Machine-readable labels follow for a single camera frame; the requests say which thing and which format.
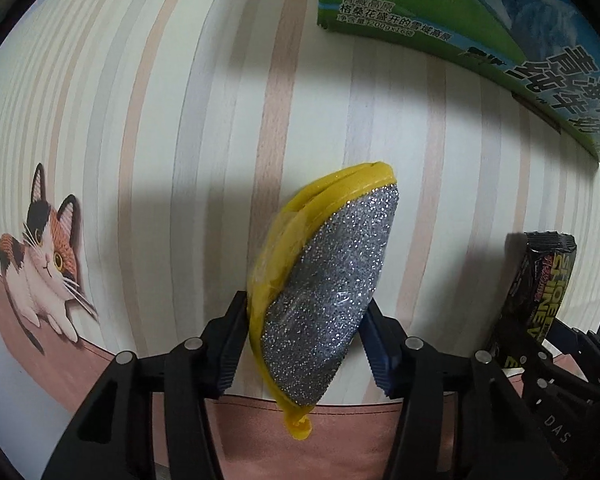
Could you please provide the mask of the black yellow snack packet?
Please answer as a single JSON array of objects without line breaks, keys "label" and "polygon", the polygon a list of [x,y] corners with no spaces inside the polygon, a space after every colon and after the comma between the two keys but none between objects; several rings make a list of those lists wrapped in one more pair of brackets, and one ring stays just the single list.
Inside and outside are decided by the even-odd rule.
[{"label": "black yellow snack packet", "polygon": [[542,344],[566,296],[577,257],[573,235],[524,232],[518,237],[519,266],[509,286],[489,344],[498,366],[517,368],[530,341]]}]

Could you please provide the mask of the yellow silver scouring pad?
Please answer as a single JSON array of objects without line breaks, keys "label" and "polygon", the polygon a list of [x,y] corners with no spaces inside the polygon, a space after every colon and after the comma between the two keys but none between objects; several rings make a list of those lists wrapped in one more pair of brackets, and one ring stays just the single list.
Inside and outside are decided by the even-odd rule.
[{"label": "yellow silver scouring pad", "polygon": [[374,298],[399,200],[385,162],[332,172],[279,209],[253,263],[251,351],[296,440],[311,434],[310,414]]}]

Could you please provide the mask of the striped cat tablecloth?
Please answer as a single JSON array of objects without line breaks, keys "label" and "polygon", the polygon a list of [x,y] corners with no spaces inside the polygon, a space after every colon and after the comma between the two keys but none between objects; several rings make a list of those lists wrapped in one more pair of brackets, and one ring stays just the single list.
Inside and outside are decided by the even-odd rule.
[{"label": "striped cat tablecloth", "polygon": [[37,479],[114,354],[171,350],[244,288],[303,185],[388,162],[396,210],[376,298],[467,354],[516,263],[506,237],[578,243],[560,309],[600,324],[600,165],[491,81],[433,56],[326,32],[317,0],[42,0],[0,47],[0,237],[34,170],[81,206],[95,307],[80,340],[15,318],[0,277],[0,445]]}]

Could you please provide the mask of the cardboard box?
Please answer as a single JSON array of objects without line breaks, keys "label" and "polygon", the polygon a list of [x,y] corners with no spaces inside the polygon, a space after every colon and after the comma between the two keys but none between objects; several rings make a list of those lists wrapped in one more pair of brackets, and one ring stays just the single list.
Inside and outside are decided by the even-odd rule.
[{"label": "cardboard box", "polygon": [[318,0],[317,23],[486,77],[600,163],[600,36],[570,0]]}]

